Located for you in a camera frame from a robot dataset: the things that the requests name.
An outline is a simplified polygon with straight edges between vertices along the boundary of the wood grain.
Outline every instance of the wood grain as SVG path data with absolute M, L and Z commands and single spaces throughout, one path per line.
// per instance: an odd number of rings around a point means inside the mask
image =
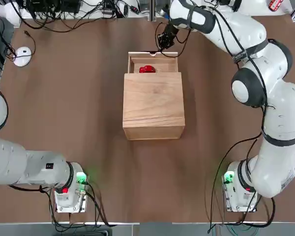
M 129 53 L 128 73 L 138 73 L 140 67 L 151 65 L 156 72 L 178 72 L 178 59 L 168 58 L 161 53 Z
M 125 74 L 122 125 L 131 140 L 179 138 L 169 130 L 185 126 L 181 73 Z

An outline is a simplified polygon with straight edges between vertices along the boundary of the table surface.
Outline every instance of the table surface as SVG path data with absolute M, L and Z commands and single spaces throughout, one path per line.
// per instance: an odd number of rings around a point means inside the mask
M 290 16 L 258 17 L 268 38 L 286 44 L 294 65 L 286 77 L 295 83 L 295 24 Z M 70 33 L 15 31 L 13 47 L 32 46 L 29 65 L 6 61 L 0 89 L 9 118 L 0 137 L 29 150 L 52 150 L 82 165 L 101 191 L 110 222 L 208 222 L 210 192 L 218 163 L 235 142 L 256 135 L 262 113 L 238 103 L 230 83 L 231 58 L 200 33 L 192 33 L 178 59 L 182 73 L 186 127 L 181 139 L 127 141 L 122 129 L 123 76 L 128 52 L 156 50 L 158 23 L 145 19 L 101 20 Z M 52 25 L 64 30 L 61 22 Z M 181 30 L 178 37 L 186 36 Z M 179 52 L 181 45 L 172 51 Z M 246 157 L 251 143 L 236 147 L 227 164 Z M 252 154 L 257 154 L 260 142 Z M 213 221 L 221 221 L 221 183 L 216 187 Z M 278 196 L 274 221 L 295 222 L 295 179 Z M 270 200 L 266 200 L 271 211 Z M 94 221 L 93 205 L 72 215 Z M 67 214 L 57 215 L 67 221 Z M 240 215 L 225 214 L 225 221 Z M 263 205 L 249 221 L 266 221 Z M 0 186 L 0 222 L 49 222 L 48 199 Z

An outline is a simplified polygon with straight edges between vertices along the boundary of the electronic device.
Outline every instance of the electronic device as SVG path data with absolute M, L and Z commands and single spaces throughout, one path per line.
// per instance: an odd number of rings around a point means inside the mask
M 26 66 L 31 59 L 32 53 L 28 47 L 20 47 L 15 51 L 15 58 L 13 63 L 18 67 Z
M 271 2 L 269 3 L 269 9 L 271 11 L 277 11 L 277 9 L 279 9 L 282 2 L 283 0 L 271 0 Z

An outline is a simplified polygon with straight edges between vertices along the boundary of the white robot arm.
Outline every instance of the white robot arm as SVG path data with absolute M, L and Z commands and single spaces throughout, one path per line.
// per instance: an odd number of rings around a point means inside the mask
M 0 92 L 0 129 L 6 123 L 8 105 Z M 86 175 L 78 163 L 51 151 L 28 151 L 0 139 L 0 184 L 45 185 L 54 189 L 58 212 L 84 212 Z
M 227 210 L 252 210 L 256 192 L 272 198 L 295 177 L 295 84 L 283 80 L 293 64 L 292 55 L 285 45 L 266 38 L 262 24 L 227 4 L 212 7 L 203 0 L 173 0 L 169 15 L 157 37 L 161 51 L 173 45 L 179 28 L 201 32 L 243 63 L 232 79 L 234 97 L 266 111 L 259 154 L 248 164 L 246 159 L 231 163 L 223 177 Z

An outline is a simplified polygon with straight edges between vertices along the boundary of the black cable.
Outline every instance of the black cable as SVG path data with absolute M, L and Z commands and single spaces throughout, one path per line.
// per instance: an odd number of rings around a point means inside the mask
M 255 225 L 255 224 L 250 224 L 250 223 L 244 223 L 244 225 L 247 225 L 247 226 L 251 226 L 251 227 L 255 227 L 255 228 L 265 228 L 267 226 L 269 226 L 272 222 L 273 222 L 273 219 L 274 219 L 274 216 L 275 216 L 275 200 L 274 198 L 271 198 L 272 200 L 272 214 L 271 214 L 271 217 L 270 219 L 268 220 L 268 222 L 264 225 Z
M 48 187 L 44 187 L 42 188 L 42 186 L 40 185 L 38 189 L 28 189 L 28 188 L 21 188 L 21 187 L 17 187 L 14 185 L 8 185 L 10 188 L 13 188 L 15 190 L 19 190 L 19 191 L 25 191 L 25 192 L 42 192 L 44 189 L 48 188 Z
M 182 41 L 182 42 L 178 39 L 178 37 L 177 37 L 177 35 L 176 35 L 176 40 L 177 40 L 177 42 L 180 43 L 180 44 L 185 43 L 185 42 L 187 41 L 187 39 L 188 39 L 188 36 L 189 36 L 190 32 L 191 32 L 191 29 L 189 30 L 188 35 L 187 35 L 187 37 L 185 38 L 185 40 Z
M 18 11 L 18 10 L 16 9 L 16 7 L 14 6 L 13 1 L 12 1 L 12 0 L 9 0 L 9 1 L 10 1 L 11 5 L 12 5 L 13 9 L 15 10 L 16 14 L 20 17 L 21 21 L 22 21 L 25 25 L 27 25 L 28 27 L 30 27 L 30 28 L 32 28 L 32 29 L 34 29 L 34 30 L 39 30 L 39 29 L 42 29 L 42 28 L 46 25 L 46 22 L 47 22 L 47 20 L 48 20 L 47 17 L 45 18 L 44 23 L 43 23 L 42 25 L 40 25 L 39 27 L 31 26 L 29 23 L 27 23 L 27 22 L 23 19 L 23 17 L 22 17 L 21 14 L 19 13 L 19 11 Z
M 84 2 L 86 5 L 89 5 L 89 6 L 96 6 L 96 5 L 91 5 L 91 4 L 89 4 L 89 3 L 87 3 L 86 1 L 84 1 L 84 0 L 81 0 L 82 2 Z
M 70 27 L 69 30 L 63 30 L 63 31 L 60 31 L 60 30 L 54 30 L 54 29 L 51 29 L 51 28 L 48 28 L 48 27 L 44 27 L 45 30 L 48 30 L 48 31 L 51 31 L 51 32 L 57 32 L 57 33 L 67 33 L 67 32 L 70 32 L 72 30 L 75 30 L 79 27 L 81 27 L 82 25 L 85 25 L 85 24 L 88 24 L 88 23 L 91 23 L 91 22 L 95 22 L 97 20 L 102 20 L 102 19 L 112 19 L 115 17 L 115 14 L 113 14 L 111 17 L 101 17 L 101 18 L 97 18 L 97 19 L 94 19 L 94 20 L 91 20 L 91 21 L 87 21 L 87 22 L 83 22 L 81 24 L 78 25 L 78 23 L 84 19 L 86 16 L 88 16 L 89 14 L 92 14 L 93 12 L 99 10 L 99 7 L 101 7 L 103 5 L 103 2 L 100 2 L 95 8 L 93 8 L 92 10 L 90 10 L 89 12 L 87 12 L 83 17 L 81 17 L 77 22 L 76 24 L 73 26 L 73 27 Z
M 103 213 L 101 212 L 100 207 L 99 207 L 99 205 L 97 204 L 97 202 L 96 202 L 96 200 L 95 200 L 95 197 L 93 197 L 89 192 L 86 192 L 86 195 L 89 196 L 89 197 L 92 199 L 92 201 L 94 202 L 95 208 L 97 208 L 98 213 L 99 213 L 100 217 L 102 218 L 104 224 L 105 224 L 106 226 L 108 226 L 108 227 L 114 227 L 114 226 L 116 226 L 116 225 L 110 225 L 110 224 L 108 223 L 107 219 L 105 218 L 105 216 L 104 216 Z
M 248 156 L 249 156 L 249 153 L 250 153 L 251 149 L 254 147 L 255 143 L 257 142 L 257 140 L 258 140 L 258 139 L 256 139 L 256 140 L 252 143 L 252 145 L 251 145 L 251 147 L 250 147 L 250 149 L 249 149 L 249 151 L 247 152 L 247 155 L 246 155 L 246 170 L 248 171 L 249 175 L 251 175 L 251 172 L 250 172 L 249 165 L 248 165 Z

